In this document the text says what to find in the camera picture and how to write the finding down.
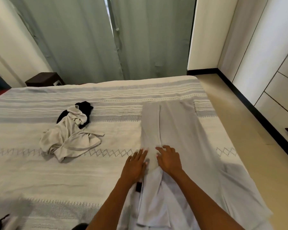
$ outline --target white bedspread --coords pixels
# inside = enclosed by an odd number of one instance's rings
[[[0,193],[30,201],[24,229],[71,229],[89,222],[140,147],[142,104],[194,99],[196,113],[222,161],[242,164],[205,91],[192,76],[99,84],[13,88],[0,96]],[[88,129],[105,133],[101,144],[59,164],[39,148],[41,135],[77,102],[94,107]],[[126,229],[124,207],[118,229]],[[270,229],[269,224],[260,229]]]

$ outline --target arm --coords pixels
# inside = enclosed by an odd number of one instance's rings
[[[160,152],[158,164],[177,183],[183,192],[201,230],[243,230],[243,228],[219,205],[215,203],[183,171],[179,154],[174,148],[164,145],[166,150],[156,147]]]
[[[87,230],[115,230],[117,228],[128,191],[134,183],[143,177],[146,169],[147,163],[144,163],[144,159],[147,151],[142,152],[141,149],[139,153],[135,152],[132,157],[127,158],[121,177],[88,225]]]

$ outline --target floor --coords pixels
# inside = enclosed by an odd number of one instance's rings
[[[236,151],[274,215],[274,230],[288,230],[288,156],[217,74],[196,76]]]

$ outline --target black baseboard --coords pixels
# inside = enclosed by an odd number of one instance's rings
[[[195,76],[195,75],[201,75],[201,74],[214,74],[219,71],[218,68],[213,69],[195,69],[195,70],[188,70],[187,75]]]
[[[202,70],[214,71],[209,73],[199,73]],[[218,69],[198,69],[188,71],[188,75],[200,75],[200,74],[210,74],[216,73],[225,82],[225,84],[234,92],[234,94],[240,99],[240,101],[248,108],[248,110],[255,116],[255,118],[261,123],[261,125],[269,132],[269,134],[274,138],[274,140],[279,144],[279,146],[288,155],[288,141],[272,126],[272,124],[246,99],[246,97],[231,83],[230,80]]]

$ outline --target clothing pile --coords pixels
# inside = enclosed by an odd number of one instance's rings
[[[212,149],[192,100],[147,102],[141,124],[149,164],[140,195],[133,187],[129,229],[200,229],[179,186],[158,166],[153,149],[162,145],[180,153],[186,174],[245,230],[272,214],[243,166],[223,163]]]
[[[86,101],[76,103],[63,111],[57,124],[44,132],[40,147],[46,154],[54,154],[59,162],[67,157],[77,157],[101,143],[97,136],[84,128],[90,121],[93,107]]]

